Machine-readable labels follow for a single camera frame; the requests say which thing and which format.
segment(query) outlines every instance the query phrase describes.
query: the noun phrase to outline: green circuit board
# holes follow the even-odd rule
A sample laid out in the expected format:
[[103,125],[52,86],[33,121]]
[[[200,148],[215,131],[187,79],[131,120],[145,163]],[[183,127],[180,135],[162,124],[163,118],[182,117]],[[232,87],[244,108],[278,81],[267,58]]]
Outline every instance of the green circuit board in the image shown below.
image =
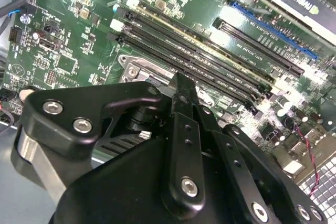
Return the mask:
[[[143,57],[174,72],[169,64],[107,38],[108,33],[115,33],[111,28],[112,20],[123,22],[115,12],[118,7],[127,7],[127,1],[29,0],[29,4],[36,7],[36,11],[29,15],[29,24],[23,24],[19,15],[15,18],[15,26],[22,30],[22,36],[19,42],[11,43],[3,87],[19,92],[26,86],[43,90],[118,83],[124,73],[124,68],[118,60],[120,55]],[[307,46],[318,55],[317,61],[312,61],[309,56],[290,47],[251,22],[239,11],[232,9],[228,6],[232,0],[160,0],[164,6],[158,5],[158,0],[139,1],[210,39],[218,32],[213,26],[214,21],[221,18],[298,65],[305,71],[300,78],[283,71],[272,61],[261,56],[258,51],[237,43],[229,36],[219,34],[222,36],[220,38],[222,47],[272,76],[276,81],[275,88],[282,90],[282,94],[285,94],[293,105],[307,113],[318,112],[321,98],[334,85],[328,76],[334,74],[332,62],[335,58],[335,47],[326,46],[326,42],[322,39],[316,40],[318,35],[303,31],[292,22],[293,20],[284,18],[261,1],[253,0],[255,7],[268,10],[269,14],[260,17],[271,24],[275,20],[277,28],[287,30],[291,37],[300,38],[301,45]],[[41,43],[45,33],[54,45]],[[252,138],[257,138],[258,129],[267,121],[273,121],[283,128],[271,109],[273,103],[258,104],[257,108],[264,115],[256,120],[241,102],[205,85],[200,86],[213,100],[212,109],[217,116],[220,117],[223,110],[228,111],[232,114],[229,122],[243,123]],[[7,106],[16,114],[20,115],[22,112],[22,103],[19,99],[12,100]]]

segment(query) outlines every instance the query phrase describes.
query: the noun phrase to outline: black ram slot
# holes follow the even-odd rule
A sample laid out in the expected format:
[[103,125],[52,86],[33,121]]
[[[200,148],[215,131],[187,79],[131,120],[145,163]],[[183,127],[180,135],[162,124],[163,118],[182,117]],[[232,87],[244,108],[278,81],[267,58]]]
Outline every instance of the black ram slot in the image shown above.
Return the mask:
[[233,86],[235,89],[242,92],[245,96],[251,97],[253,101],[256,101],[257,99],[260,98],[259,94],[255,91],[251,90],[251,88],[247,88],[247,87],[237,83],[236,81],[224,76],[220,72],[213,73],[212,69],[209,69],[205,63],[203,63],[203,62],[201,62],[197,59],[194,59],[192,57],[193,52],[182,51],[181,49],[176,48],[172,44],[168,44],[167,41],[165,41],[165,40],[163,40],[163,39],[161,39],[157,36],[154,36],[153,34],[150,34],[146,30],[142,30],[142,29],[140,29],[138,27],[135,27],[135,26],[131,26],[131,27],[132,27],[132,33],[134,33],[135,35],[139,36],[140,38],[144,38],[149,42],[159,40],[160,43],[158,45],[160,45],[160,47],[163,47],[165,50],[168,50],[173,55],[178,55],[180,58],[183,58],[185,61],[187,61],[189,63],[192,63],[192,64],[194,64],[198,67],[201,67],[203,69],[203,71],[207,71],[208,73],[215,76],[216,78],[218,78],[222,82]]
[[124,34],[124,35],[125,36],[123,36],[122,39],[129,46],[137,48],[137,49],[139,49],[140,51],[142,51],[146,54],[153,55],[153,56],[157,57],[158,59],[162,60],[166,64],[175,68],[177,71],[186,73],[191,78],[201,81],[202,83],[206,84],[207,86],[212,87],[216,91],[218,91],[220,93],[223,93],[224,95],[228,96],[229,98],[231,98],[231,99],[233,99],[237,102],[240,102],[241,104],[251,104],[251,102],[248,99],[243,98],[243,97],[237,95],[236,93],[223,88],[222,86],[220,86],[217,83],[212,82],[211,80],[207,80],[201,74],[191,70],[190,68],[188,68],[186,66],[181,65],[180,63],[178,63],[174,60],[171,60],[172,57],[169,56],[169,54],[165,54],[162,50],[158,51],[154,47],[145,44],[140,39],[136,39],[128,33]]
[[[147,45],[149,45],[150,43],[152,43],[153,41],[156,41],[157,38],[155,36],[152,36],[149,33],[146,33],[144,31],[135,31],[132,30],[132,34],[136,35],[137,37],[141,38],[142,42],[146,42]],[[209,79],[211,82],[216,83],[217,85],[221,86],[222,89],[227,89],[229,90],[229,88],[233,88],[237,95],[239,95],[240,97],[244,98],[244,99],[252,99],[253,101],[256,101],[257,98],[259,98],[258,94],[256,94],[256,96],[254,97],[253,95],[251,95],[251,92],[249,92],[248,89],[247,92],[245,92],[246,90],[243,90],[244,87],[237,87],[236,84],[232,84],[226,80],[224,80],[223,78],[221,78],[220,76],[217,76],[213,73],[211,73],[211,71],[209,71],[209,69],[207,69],[206,67],[200,66],[199,64],[195,64],[190,57],[183,55],[181,52],[178,52],[175,48],[170,47],[170,45],[166,44],[165,42],[161,41],[162,43],[160,43],[159,47],[155,46],[156,49],[161,52],[163,55],[166,55],[169,59],[174,60],[177,59],[181,62],[185,62],[189,65],[189,67],[191,67],[195,72],[199,71],[202,72],[201,75],[205,76],[207,79]]]
[[305,72],[303,69],[296,66],[294,63],[290,62],[286,58],[270,50],[268,47],[264,46],[258,41],[252,39],[251,37],[249,37],[242,31],[239,31],[235,27],[229,25],[222,19],[218,18],[215,21],[214,26],[220,31],[225,32],[226,34],[230,35],[233,39],[238,40],[241,44],[245,44],[246,46],[250,47],[252,51],[256,50],[256,51],[261,52],[268,59],[270,59],[272,63],[283,68],[285,71],[289,72],[293,76],[300,77]]
[[[232,60],[233,62],[235,62],[236,65],[238,65],[239,67],[248,69],[249,71],[253,72],[254,74],[256,74],[257,76],[259,76],[261,79],[264,79],[267,82],[270,83],[275,83],[275,79],[273,77],[271,77],[270,75],[268,75],[265,72],[260,71],[258,68],[256,68],[255,66],[249,64],[248,62],[243,62],[238,56],[235,56],[233,54],[231,54],[228,50],[214,44],[211,40],[209,40],[208,38],[206,38],[203,35],[200,35],[192,30],[190,30],[188,27],[184,26],[181,23],[177,23],[175,20],[173,20],[172,18],[166,16],[165,14],[162,14],[160,12],[157,12],[155,10],[155,8],[153,8],[150,5],[147,4],[143,4],[146,7],[147,11],[151,11],[152,13],[157,14],[158,17],[160,17],[161,19],[165,20],[166,22],[169,22],[171,25],[173,25],[176,29],[179,29],[181,31],[183,31],[184,33],[196,38],[197,40],[199,40],[200,42],[205,42],[206,45],[210,48],[212,48],[214,51],[216,51],[219,54],[224,55],[226,58],[229,58],[230,60]],[[185,47],[188,47],[190,50],[193,50],[195,52],[199,52],[201,54],[205,54],[205,57],[210,56],[210,54],[208,52],[206,52],[204,49],[202,49],[201,47],[187,41],[183,36],[181,36],[178,33],[175,33],[173,30],[168,29],[165,26],[161,26],[155,22],[153,22],[152,20],[149,20],[148,18],[141,16],[140,14],[137,14],[133,11],[129,11],[131,13],[131,15],[123,15],[123,17],[128,18],[129,20],[136,20],[138,23],[142,23],[145,24],[149,27],[151,27],[152,29],[160,32],[161,34],[164,34],[170,38],[173,38],[174,40],[178,40],[179,42],[181,42]],[[222,67],[224,68],[225,63],[221,61]],[[246,74],[243,74],[241,72],[239,72],[239,70],[234,69],[233,67],[231,67],[235,74],[240,75],[240,76],[246,76],[245,79],[249,79],[246,81],[251,81],[251,77],[247,76]]]
[[184,48],[184,50],[189,50],[189,51],[192,51],[194,55],[202,56],[204,59],[206,59],[207,61],[209,61],[213,65],[214,69],[225,69],[227,72],[229,72],[231,75],[235,76],[236,78],[238,78],[238,79],[240,78],[240,79],[246,81],[247,83],[249,83],[251,86],[254,87],[254,89],[256,89],[256,90],[259,89],[260,82],[258,82],[257,80],[253,79],[252,77],[248,76],[247,74],[244,74],[244,73],[238,71],[234,67],[222,62],[218,58],[215,58],[214,56],[207,53],[205,50],[196,47],[195,45],[188,42],[187,40],[181,39],[180,37],[178,37],[173,32],[171,32],[167,29],[163,29],[162,27],[158,26],[157,24],[155,24],[153,22],[148,22],[148,20],[146,20],[145,22],[137,21],[136,23],[140,24],[141,26],[143,26],[143,25],[148,26],[151,29],[155,30],[155,32],[157,32],[158,34],[166,36],[169,39],[171,39],[172,41],[174,41],[174,43],[176,45],[178,45],[181,48]]

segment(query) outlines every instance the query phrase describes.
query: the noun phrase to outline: black pcie slot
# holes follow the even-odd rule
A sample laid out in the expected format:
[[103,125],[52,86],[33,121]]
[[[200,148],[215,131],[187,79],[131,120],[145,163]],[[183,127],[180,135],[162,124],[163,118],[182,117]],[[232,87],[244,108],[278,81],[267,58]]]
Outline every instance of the black pcie slot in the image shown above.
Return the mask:
[[161,39],[161,38],[149,33],[148,31],[140,29],[139,27],[136,27],[136,26],[134,26],[130,23],[128,23],[128,25],[131,26],[132,33],[134,33],[135,35],[137,35],[140,38],[145,39],[149,42],[151,42],[151,41],[160,42],[158,44],[160,47],[163,47],[165,50],[168,50],[173,55],[177,55],[180,58],[183,58],[185,61],[188,61],[189,63],[192,63],[192,64],[202,68],[203,71],[206,71],[206,72],[210,73],[211,75],[215,76],[217,78],[216,79],[217,81],[220,80],[221,82],[226,83],[227,85],[233,86],[235,89],[242,92],[246,97],[250,96],[253,101],[256,101],[258,98],[260,98],[259,94],[255,91],[253,91],[251,88],[247,88],[247,87],[239,84],[238,82],[224,76],[220,72],[217,72],[217,73],[212,72],[213,66],[212,66],[212,68],[208,68],[208,66],[205,63],[193,58],[192,52],[187,51],[187,50],[184,50],[184,51],[181,50],[181,49],[185,49],[185,48],[181,48],[181,47],[176,48],[176,45],[173,45],[172,42],[169,41],[169,40],[166,41],[164,39]]
[[214,26],[219,29],[220,31],[225,32],[226,34],[230,35],[232,39],[239,41],[241,44],[245,44],[246,46],[250,47],[253,50],[261,52],[267,58],[269,58],[272,63],[281,67],[283,70],[289,72],[295,77],[300,77],[305,72],[300,67],[296,66],[294,63],[290,62],[286,58],[282,57],[281,55],[275,53],[274,51],[270,50],[268,47],[264,46],[263,44],[259,43],[258,41],[252,39],[250,36],[246,35],[242,31],[236,29],[235,27],[229,25],[222,19],[217,19],[215,21]]
[[141,40],[141,38],[135,38],[132,36],[132,34],[126,32],[121,37],[118,37],[116,40],[118,42],[125,42],[127,45],[133,48],[136,48],[145,54],[154,56],[162,60],[164,63],[166,63],[169,66],[172,66],[177,71],[185,73],[186,75],[188,75],[190,78],[193,78],[194,80],[201,81],[207,86],[212,87],[217,92],[223,93],[224,95],[228,96],[229,98],[243,105],[251,104],[251,102],[247,98],[243,98],[239,96],[235,92],[232,92],[222,87],[220,84],[214,82],[213,80],[206,79],[202,74],[197,73],[196,71],[192,70],[188,66],[182,65],[181,63],[177,62],[176,59],[174,60],[174,56],[169,55],[169,53],[165,52],[164,50],[162,49],[157,50],[154,47],[147,45],[145,42]]
[[[207,46],[211,47],[214,51],[217,51],[219,54],[222,54],[224,56],[226,56],[227,58],[229,58],[230,60],[234,61],[236,63],[236,65],[241,66],[242,68],[248,69],[249,71],[253,72],[254,74],[258,75],[261,79],[264,79],[270,83],[275,83],[275,79],[273,77],[271,77],[270,75],[268,75],[265,72],[260,71],[258,68],[256,68],[255,66],[249,64],[248,62],[244,62],[242,61],[238,56],[231,54],[228,50],[226,50],[225,48],[213,43],[210,39],[208,39],[207,37],[191,30],[189,27],[178,23],[177,21],[175,21],[174,19],[172,19],[171,17],[165,15],[164,13],[156,10],[154,7],[152,7],[151,5],[148,5],[145,2],[141,2],[140,3],[141,7],[144,7],[147,11],[150,11],[151,13],[155,14],[157,17],[161,18],[162,20],[168,22],[169,24],[171,24],[172,26],[174,26],[176,29],[179,29],[181,31],[183,31],[184,33],[196,38],[197,40],[199,40],[200,42],[205,43]],[[157,30],[166,30],[167,32],[169,32],[171,35],[173,36],[178,36],[179,39],[183,39],[185,40],[185,38],[183,38],[180,34],[178,33],[174,33],[173,31],[168,30],[166,27],[160,26],[156,23],[154,23],[151,20],[148,20],[147,18],[140,16],[136,13],[134,13],[134,19],[136,20],[140,20],[141,22],[144,22],[144,24],[146,25],[150,25],[153,26],[153,29],[157,29]],[[193,50],[197,51],[197,52],[202,52],[205,54],[208,54],[208,52],[206,52],[205,50],[203,50],[200,47],[197,47],[196,45],[192,44],[191,42],[189,42],[190,45],[193,46]]]
[[179,37],[178,35],[171,32],[170,30],[164,29],[163,27],[155,24],[154,22],[150,22],[149,20],[147,20],[147,19],[145,19],[141,16],[139,16],[136,23],[140,24],[142,26],[145,25],[145,26],[150,27],[151,29],[155,30],[158,34],[166,36],[169,39],[171,39],[172,41],[174,41],[174,43],[176,45],[183,48],[184,50],[188,50],[196,56],[197,55],[201,56],[202,58],[204,58],[208,62],[210,62],[214,69],[217,69],[217,70],[224,69],[228,73],[230,73],[232,76],[236,77],[237,79],[242,79],[242,80],[246,81],[247,83],[249,83],[249,85],[253,86],[254,89],[260,90],[260,82],[259,81],[253,79],[252,77],[248,76],[247,74],[244,74],[244,73],[238,71],[234,67],[224,63],[223,61],[219,60],[218,58],[213,57],[212,55],[208,54],[205,50],[196,47],[194,44],[188,42],[187,40],[185,40],[181,37]]

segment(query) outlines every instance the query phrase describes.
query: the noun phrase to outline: sata port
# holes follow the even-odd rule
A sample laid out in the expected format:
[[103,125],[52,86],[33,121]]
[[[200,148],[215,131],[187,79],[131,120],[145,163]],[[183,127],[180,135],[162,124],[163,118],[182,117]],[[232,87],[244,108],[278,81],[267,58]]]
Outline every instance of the sata port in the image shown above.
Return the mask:
[[54,51],[55,47],[56,47],[55,44],[53,44],[53,43],[51,43],[51,42],[49,42],[49,41],[47,41],[45,39],[42,39],[42,38],[40,38],[40,40],[39,40],[38,43],[40,44],[40,46],[42,48],[45,48],[45,49],[51,50],[51,51]]

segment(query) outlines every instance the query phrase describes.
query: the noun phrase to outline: black capacitor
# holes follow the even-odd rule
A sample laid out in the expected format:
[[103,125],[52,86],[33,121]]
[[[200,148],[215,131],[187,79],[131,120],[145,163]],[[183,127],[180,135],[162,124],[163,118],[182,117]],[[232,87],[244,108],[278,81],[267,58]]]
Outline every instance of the black capacitor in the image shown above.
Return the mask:
[[310,113],[310,118],[318,124],[323,123],[322,117],[319,114],[316,114],[315,112]]
[[297,116],[303,123],[308,121],[307,115],[302,110],[299,110],[297,107],[293,106],[292,111],[295,113],[295,116]]
[[285,115],[285,117],[281,120],[281,123],[285,128],[289,129],[290,131],[295,131],[296,122],[288,115]]

